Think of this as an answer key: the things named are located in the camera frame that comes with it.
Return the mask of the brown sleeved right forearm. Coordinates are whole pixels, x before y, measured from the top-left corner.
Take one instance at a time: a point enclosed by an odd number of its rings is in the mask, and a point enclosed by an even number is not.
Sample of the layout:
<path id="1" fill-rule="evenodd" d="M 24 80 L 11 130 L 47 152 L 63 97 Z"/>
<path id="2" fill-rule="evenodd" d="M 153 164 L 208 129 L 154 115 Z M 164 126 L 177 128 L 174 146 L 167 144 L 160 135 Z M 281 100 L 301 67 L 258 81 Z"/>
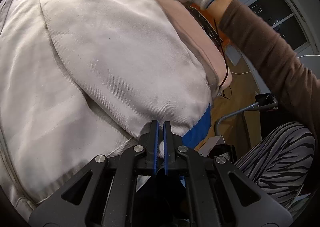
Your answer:
<path id="1" fill-rule="evenodd" d="M 251 61 L 276 99 L 319 138 L 319 79 L 291 46 L 239 0 L 214 0 L 208 12 Z"/>

